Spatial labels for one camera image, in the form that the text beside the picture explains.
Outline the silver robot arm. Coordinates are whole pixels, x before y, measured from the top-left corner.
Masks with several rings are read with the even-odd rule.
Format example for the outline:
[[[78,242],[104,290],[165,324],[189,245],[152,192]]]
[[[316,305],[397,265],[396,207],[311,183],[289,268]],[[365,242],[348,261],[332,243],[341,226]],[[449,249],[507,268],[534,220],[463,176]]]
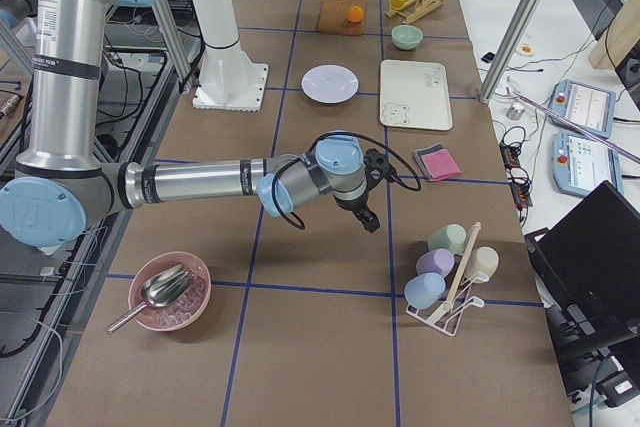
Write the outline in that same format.
[[[213,163],[103,163],[93,151],[107,12],[121,0],[37,0],[28,147],[1,190],[1,225],[38,248],[76,239],[96,221],[145,204],[257,196],[300,226],[296,209],[332,195],[368,231],[379,226],[369,193],[388,165],[361,137],[334,131],[300,155]],[[161,0],[144,0],[157,5]]]

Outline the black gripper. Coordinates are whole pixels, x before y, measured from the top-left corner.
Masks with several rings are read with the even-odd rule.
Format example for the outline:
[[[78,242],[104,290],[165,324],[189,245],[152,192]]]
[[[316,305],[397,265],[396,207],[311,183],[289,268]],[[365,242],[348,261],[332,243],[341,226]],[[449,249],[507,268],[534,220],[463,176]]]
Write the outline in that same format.
[[[338,207],[351,212],[362,224],[367,232],[375,232],[380,228],[378,216],[369,208],[367,202],[369,193],[390,175],[388,157],[375,148],[368,149],[364,154],[363,180],[352,191],[333,191],[333,197]]]

